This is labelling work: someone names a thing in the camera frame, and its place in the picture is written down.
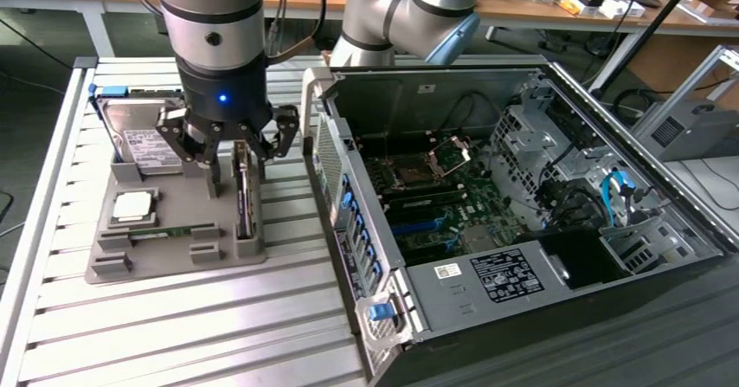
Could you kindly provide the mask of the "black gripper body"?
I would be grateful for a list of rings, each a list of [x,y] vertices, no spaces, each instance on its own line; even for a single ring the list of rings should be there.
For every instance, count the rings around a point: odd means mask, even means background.
[[[267,99],[267,56],[259,54],[243,66],[228,70],[196,67],[184,58],[176,65],[187,103],[186,121],[204,135],[220,125],[223,140],[242,139],[240,125],[260,132],[272,120]]]

